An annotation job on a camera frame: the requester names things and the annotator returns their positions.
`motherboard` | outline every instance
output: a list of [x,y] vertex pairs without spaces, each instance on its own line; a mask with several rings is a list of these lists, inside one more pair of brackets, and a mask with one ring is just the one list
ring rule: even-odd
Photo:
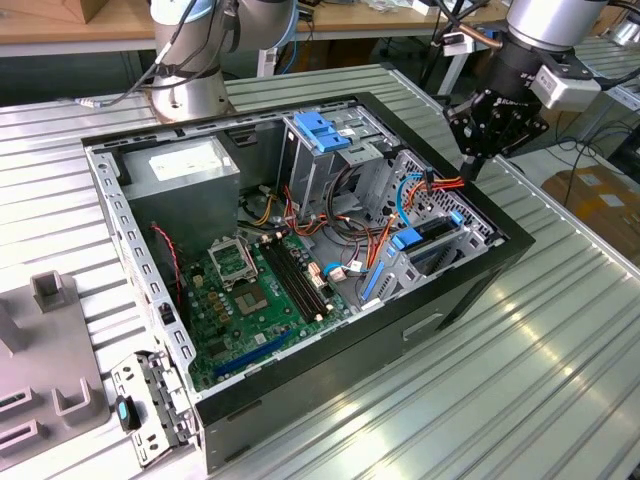
[[182,269],[197,391],[351,314],[295,234],[266,244],[227,239],[208,253]]

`red cable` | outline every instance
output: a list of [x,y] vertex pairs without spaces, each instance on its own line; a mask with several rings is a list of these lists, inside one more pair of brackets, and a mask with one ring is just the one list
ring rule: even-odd
[[176,271],[176,288],[178,289],[178,305],[180,305],[180,271],[178,270],[178,257],[176,256],[176,251],[173,248],[173,242],[169,238],[169,235],[165,233],[160,227],[156,225],[151,225],[151,228],[158,232],[164,238],[164,241],[167,242],[167,246],[169,247],[169,251],[171,252],[171,257],[173,258],[173,269]]

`ram slot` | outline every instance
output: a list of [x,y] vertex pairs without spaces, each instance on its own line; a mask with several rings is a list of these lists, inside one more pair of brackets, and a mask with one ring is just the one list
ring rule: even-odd
[[263,245],[260,250],[307,323],[315,321],[317,315],[326,315],[324,302],[282,244]]

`electronic equipment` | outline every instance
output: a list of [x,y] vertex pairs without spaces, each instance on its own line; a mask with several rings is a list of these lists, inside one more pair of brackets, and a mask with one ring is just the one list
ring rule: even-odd
[[371,94],[84,146],[157,340],[112,372],[143,466],[193,443],[221,467],[450,326],[533,243]]
[[[607,4],[637,9],[628,2],[514,0],[506,28],[498,38],[488,38],[461,23],[464,11],[458,18],[442,0],[434,1],[449,19],[449,25],[456,27],[454,33],[466,34],[494,50],[472,96],[445,110],[465,156],[461,174],[467,180],[477,177],[488,158],[509,155],[547,131],[549,125],[540,116],[542,107],[584,111],[600,91],[640,74],[640,69],[635,69],[620,78],[598,77],[576,58],[573,50],[589,34]],[[625,39],[633,38],[636,31],[637,27],[631,25],[625,30]],[[441,37],[444,35],[436,37],[436,43],[443,41]],[[460,39],[464,40],[458,39],[454,51],[468,50]]]

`metal bracket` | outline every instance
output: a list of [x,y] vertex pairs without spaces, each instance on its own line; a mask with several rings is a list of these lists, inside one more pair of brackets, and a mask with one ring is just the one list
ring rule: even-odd
[[140,418],[140,428],[131,436],[140,466],[150,465],[196,434],[184,386],[164,352],[134,353],[111,375],[118,394],[133,399]]

